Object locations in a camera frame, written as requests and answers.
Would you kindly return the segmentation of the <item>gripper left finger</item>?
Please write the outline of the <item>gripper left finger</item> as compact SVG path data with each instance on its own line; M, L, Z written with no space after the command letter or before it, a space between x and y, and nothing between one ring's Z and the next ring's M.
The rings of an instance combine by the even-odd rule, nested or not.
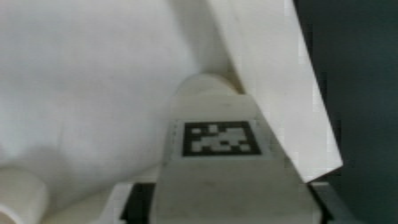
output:
M154 188L154 183L137 183L133 185L121 213L122 224L149 224Z

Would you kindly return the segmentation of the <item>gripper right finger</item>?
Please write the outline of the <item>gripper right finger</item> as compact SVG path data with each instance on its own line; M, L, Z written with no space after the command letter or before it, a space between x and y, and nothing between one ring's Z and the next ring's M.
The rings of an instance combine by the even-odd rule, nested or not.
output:
M321 208L321 224L355 224L353 214L330 184L327 182L311 182L309 186Z

